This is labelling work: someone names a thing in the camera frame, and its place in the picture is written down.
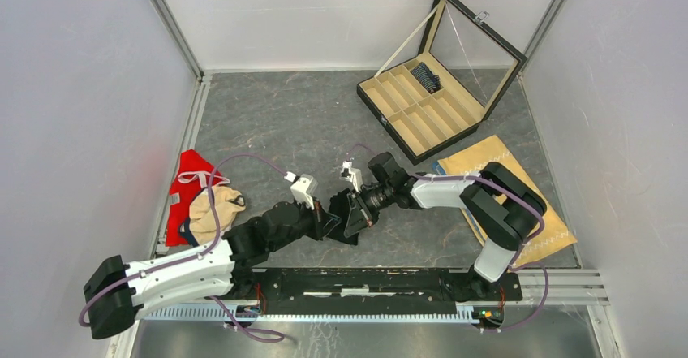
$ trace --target open display case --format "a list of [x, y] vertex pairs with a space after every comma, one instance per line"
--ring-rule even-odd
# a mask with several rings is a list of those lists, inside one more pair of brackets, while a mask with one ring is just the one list
[[[470, 135], [521, 70], [526, 57], [459, 0], [432, 10], [387, 63], [358, 84], [361, 99], [413, 164]], [[387, 68], [425, 27], [418, 55]]]

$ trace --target beige cloth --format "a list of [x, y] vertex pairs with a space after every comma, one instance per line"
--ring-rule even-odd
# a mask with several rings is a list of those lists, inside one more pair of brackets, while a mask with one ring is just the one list
[[[215, 210], [220, 218], [220, 228], [224, 232], [231, 226], [237, 213], [246, 209], [246, 204], [241, 193], [229, 186], [213, 186], [213, 195], [215, 196]], [[199, 245], [215, 238], [217, 226], [213, 212], [210, 210], [210, 200], [206, 191], [202, 191], [189, 206], [189, 220], [189, 231]]]
[[[472, 171], [479, 171], [489, 162], [499, 162], [514, 173], [531, 189], [535, 190], [542, 198], [542, 192], [535, 186], [531, 178], [526, 174], [526, 171], [521, 167], [516, 158], [511, 155], [511, 152], [506, 148], [504, 143], [497, 136], [490, 136], [489, 138], [472, 145], [471, 147], [460, 151], [446, 159], [440, 159], [440, 166], [448, 175], [466, 175]], [[498, 200], [504, 201], [505, 196], [500, 196]], [[514, 265], [520, 266], [524, 263], [539, 261], [540, 259], [554, 254], [562, 248], [576, 243], [576, 238], [566, 224], [559, 218], [557, 212], [552, 209], [552, 206], [547, 200], [547, 211], [544, 213], [544, 231], [537, 235], [533, 240], [526, 244], [526, 247], [521, 252]], [[483, 238], [487, 237], [483, 228], [474, 226], [471, 219], [465, 210], [462, 211], [463, 216], [471, 226], [475, 237], [480, 244], [485, 245]]]

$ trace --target white wall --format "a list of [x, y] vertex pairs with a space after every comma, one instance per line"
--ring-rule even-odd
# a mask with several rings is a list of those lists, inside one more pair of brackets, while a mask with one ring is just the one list
[[149, 0], [0, 5], [0, 356], [104, 356], [82, 288], [149, 255], [195, 79]]
[[686, 356], [688, 0], [567, 0], [527, 95], [633, 357]]
[[[166, 0], [206, 69], [376, 68], [432, 0]], [[550, 0], [461, 0], [524, 50]], [[400, 58], [409, 58], [418, 42]]]

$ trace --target purple cable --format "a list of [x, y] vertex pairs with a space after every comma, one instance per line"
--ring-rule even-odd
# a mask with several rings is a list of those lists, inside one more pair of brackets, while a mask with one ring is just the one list
[[[282, 340], [284, 340], [285, 335], [281, 332], [277, 332], [274, 330], [263, 330], [261, 328], [248, 328], [248, 327], [242, 327], [239, 322], [236, 320], [234, 315], [232, 315], [232, 311], [230, 311], [229, 308], [223, 303], [220, 299], [218, 299], [216, 296], [211, 295], [211, 299], [215, 300], [217, 305], [220, 305], [222, 307], [222, 310], [225, 311], [227, 316], [230, 317], [230, 320], [232, 323], [234, 323], [234, 326], [237, 327], [237, 329], [241, 332], [243, 332], [247, 337], [257, 341], [257, 342], [262, 342], [262, 343], [279, 343]], [[260, 336], [255, 336], [253, 333], [257, 334], [267, 334], [267, 335], [275, 335], [277, 336], [275, 339], [268, 339], [268, 338], [261, 338]]]
[[[539, 223], [538, 229], [535, 230], [535, 232], [530, 234], [528, 237], [526, 237], [526, 239], [523, 241], [523, 244], [530, 242], [531, 240], [533, 240], [533, 238], [535, 238], [537, 235], [539, 235], [540, 232], [544, 231], [544, 219], [543, 219], [542, 215], [539, 214], [537, 210], [535, 210], [535, 208], [533, 208], [528, 203], [526, 203], [524, 200], [522, 200], [521, 197], [516, 196], [512, 192], [504, 189], [503, 187], [499, 186], [498, 184], [494, 183], [493, 181], [490, 181], [489, 179], [485, 179], [485, 178], [478, 177], [475, 175], [438, 175], [438, 176], [434, 176], [434, 177], [423, 177], [423, 176], [417, 175], [417, 174], [409, 174], [409, 175], [418, 179], [418, 180], [430, 181], [430, 182], [466, 180], [466, 181], [476, 181], [476, 182], [484, 183], [485, 185], [488, 185], [490, 188], [493, 188], [493, 189], [497, 190], [498, 192], [504, 194], [505, 196], [509, 197], [511, 200], [513, 200], [517, 204], [521, 205], [525, 210], [527, 210], [533, 216], [535, 216], [535, 218], [537, 218], [537, 221]], [[521, 255], [522, 250], [523, 250], [523, 246], [521, 246], [518, 249], [518, 251], [514, 254], [514, 257], [511, 258], [510, 263], [514, 263], [516, 261], [518, 256]], [[544, 302], [547, 300], [547, 294], [549, 293], [549, 275], [547, 274], [547, 270], [545, 269], [544, 265], [539, 263], [539, 262], [530, 262], [530, 263], [526, 263], [524, 265], [520, 265], [519, 267], [509, 266], [509, 271], [517, 272], [517, 271], [525, 269], [529, 266], [539, 266], [542, 269], [542, 272], [544, 274], [544, 291], [542, 294], [542, 300], [540, 301], [538, 306], [535, 308], [535, 311], [533, 311], [533, 313], [531, 313], [531, 315], [529, 317], [526, 317], [524, 320], [519, 321], [518, 323], [512, 324], [511, 326], [506, 326], [506, 327], [500, 328], [499, 330], [486, 329], [487, 332], [502, 332], [502, 331], [512, 330], [514, 328], [520, 327], [520, 326], [528, 323], [529, 321], [531, 321], [533, 318], [535, 318], [535, 316], [537, 316], [537, 314], [540, 313], [540, 311], [544, 307]]]
[[376, 153], [373, 149], [371, 149], [367, 144], [365, 144], [365, 143], [356, 143], [356, 144], [354, 144], [354, 145], [351, 146], [351, 148], [349, 149], [349, 151], [346, 151], [346, 160], [347, 160], [347, 161], [350, 160], [350, 158], [351, 158], [351, 153], [354, 152], [354, 150], [356, 149], [356, 147], [360, 147], [360, 148], [362, 148], [362, 149], [366, 149], [371, 155], [377, 155], [377, 153]]
[[[86, 303], [84, 308], [81, 309], [81, 312], [79, 313], [79, 325], [80, 326], [89, 327], [91, 325], [90, 323], [88, 323], [84, 320], [84, 318], [86, 317], [86, 313], [88, 313], [88, 310], [93, 306], [93, 304], [95, 304], [98, 300], [100, 300], [104, 295], [110, 293], [112, 290], [119, 287], [120, 285], [123, 285], [124, 283], [128, 283], [128, 282], [133, 281], [137, 278], [140, 278], [142, 274], [151, 274], [151, 273], [158, 271], [158, 270], [163, 270], [163, 269], [166, 269], [168, 267], [181, 265], [182, 263], [185, 263], [185, 262], [197, 260], [199, 256], [202, 257], [205, 254], [211, 252], [213, 250], [213, 248], [215, 248], [217, 243], [220, 241], [220, 236], [221, 236], [220, 235], [220, 233], [221, 233], [220, 227], [221, 227], [221, 225], [220, 225], [220, 218], [217, 215], [217, 209], [215, 209], [215, 195], [213, 194], [213, 181], [215, 180], [215, 174], [220, 169], [220, 166], [224, 165], [227, 161], [229, 161], [230, 159], [234, 159], [235, 157], [253, 157], [255, 159], [262, 161], [263, 163], [267, 164], [268, 166], [272, 167], [274, 170], [278, 171], [282, 176], [286, 176], [286, 170], [283, 170], [283, 169], [277, 167], [274, 163], [272, 163], [268, 159], [265, 159], [264, 157], [255, 155], [254, 153], [235, 153], [235, 154], [232, 154], [229, 157], [226, 157], [225, 159], [223, 159], [222, 162], [220, 162], [219, 164], [217, 164], [213, 168], [213, 172], [210, 173], [210, 180], [208, 181], [208, 186], [206, 188], [206, 189], [208, 189], [208, 200], [210, 203], [210, 211], [213, 213], [213, 217], [215, 218], [216, 230], [215, 230], [215, 238], [213, 239], [213, 242], [209, 246], [204, 245], [203, 246], [204, 250], [202, 250], [202, 251], [200, 251], [194, 255], [180, 258], [180, 259], [178, 259], [176, 261], [172, 261], [170, 263], [164, 263], [161, 265], [150, 267], [146, 270], [143, 270], [142, 272], [140, 272], [138, 274], [132, 274], [132, 275], [129, 275], [125, 278], [119, 279], [118, 281], [115, 281], [114, 283], [111, 283], [110, 285], [105, 287], [102, 291], [99, 291], [94, 297], [92, 297]], [[279, 339], [279, 340], [274, 339], [274, 340], [277, 340], [279, 342], [283, 339], [284, 339], [284, 335], [282, 335], [282, 339]]]

